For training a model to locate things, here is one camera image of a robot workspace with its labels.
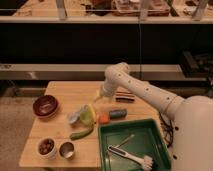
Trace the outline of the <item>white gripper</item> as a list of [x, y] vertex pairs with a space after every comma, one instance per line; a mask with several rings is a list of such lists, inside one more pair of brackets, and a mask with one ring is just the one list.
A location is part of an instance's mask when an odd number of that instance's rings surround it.
[[116, 87], [106, 84], [102, 84], [100, 88], [96, 91], [94, 101], [97, 102], [103, 97], [112, 98], [115, 95]]

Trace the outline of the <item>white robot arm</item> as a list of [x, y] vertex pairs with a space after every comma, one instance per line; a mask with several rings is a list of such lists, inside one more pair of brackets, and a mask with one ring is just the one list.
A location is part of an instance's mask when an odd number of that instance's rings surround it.
[[129, 90], [174, 122], [172, 171], [213, 171], [213, 99], [183, 98], [129, 72], [125, 62], [108, 66], [97, 99], [112, 97], [119, 86]]

